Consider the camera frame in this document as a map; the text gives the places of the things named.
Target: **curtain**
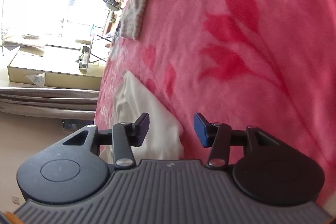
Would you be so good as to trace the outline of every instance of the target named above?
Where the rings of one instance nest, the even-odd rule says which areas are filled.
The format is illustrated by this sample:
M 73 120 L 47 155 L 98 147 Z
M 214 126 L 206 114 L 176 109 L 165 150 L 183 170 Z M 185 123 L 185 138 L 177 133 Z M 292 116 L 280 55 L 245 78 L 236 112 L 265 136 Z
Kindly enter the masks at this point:
M 0 111 L 12 114 L 90 120 L 99 91 L 0 87 Z

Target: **pink blanket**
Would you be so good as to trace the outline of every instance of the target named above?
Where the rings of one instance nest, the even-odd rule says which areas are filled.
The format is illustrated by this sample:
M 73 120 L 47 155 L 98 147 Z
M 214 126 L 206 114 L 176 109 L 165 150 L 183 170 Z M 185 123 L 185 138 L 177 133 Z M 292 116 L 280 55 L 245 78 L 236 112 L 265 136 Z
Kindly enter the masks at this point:
M 107 63 L 95 123 L 112 126 L 130 70 L 183 125 L 185 158 L 209 153 L 195 112 L 254 124 L 322 166 L 323 203 L 336 187 L 335 38 L 336 0 L 148 0 L 139 42 L 120 39 Z

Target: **metal screw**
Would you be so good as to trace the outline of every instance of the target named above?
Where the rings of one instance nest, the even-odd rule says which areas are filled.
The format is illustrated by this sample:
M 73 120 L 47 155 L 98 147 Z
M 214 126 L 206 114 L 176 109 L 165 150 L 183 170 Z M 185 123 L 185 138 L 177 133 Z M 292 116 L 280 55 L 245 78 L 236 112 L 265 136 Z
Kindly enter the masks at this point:
M 225 160 L 223 159 L 211 159 L 209 160 L 209 165 L 213 167 L 222 167 L 225 164 Z
M 116 164 L 119 166 L 127 167 L 133 164 L 133 160 L 128 158 L 119 159 L 116 161 Z

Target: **electrical outlet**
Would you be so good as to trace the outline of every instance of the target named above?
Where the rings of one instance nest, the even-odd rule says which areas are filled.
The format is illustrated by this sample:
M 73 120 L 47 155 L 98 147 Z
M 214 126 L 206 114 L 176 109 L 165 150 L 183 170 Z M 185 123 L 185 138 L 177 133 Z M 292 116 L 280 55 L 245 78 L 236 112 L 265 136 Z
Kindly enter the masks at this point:
M 20 199 L 19 199 L 19 197 L 13 195 L 13 196 L 12 196 L 12 202 L 13 202 L 14 204 L 20 205 Z

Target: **circular cap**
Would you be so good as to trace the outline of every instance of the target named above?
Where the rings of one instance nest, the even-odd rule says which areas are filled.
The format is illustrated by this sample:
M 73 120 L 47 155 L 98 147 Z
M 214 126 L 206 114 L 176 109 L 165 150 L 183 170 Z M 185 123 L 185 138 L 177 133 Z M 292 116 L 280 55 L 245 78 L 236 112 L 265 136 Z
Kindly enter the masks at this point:
M 324 183 L 323 170 L 315 161 L 281 146 L 252 151 L 235 164 L 232 174 L 246 194 L 277 206 L 315 200 Z
M 24 162 L 16 178 L 25 199 L 69 204 L 96 193 L 109 175 L 106 163 L 82 146 L 56 145 Z
M 223 159 L 211 159 L 209 160 L 209 165 L 214 167 L 222 167 L 225 164 L 225 160 Z
M 119 166 L 130 166 L 131 164 L 133 164 L 133 160 L 131 159 L 127 159 L 127 158 L 123 158 L 123 159 L 119 159 L 115 162 L 117 165 Z
M 41 175 L 46 180 L 61 182 L 73 179 L 80 169 L 78 163 L 73 160 L 52 160 L 42 166 Z

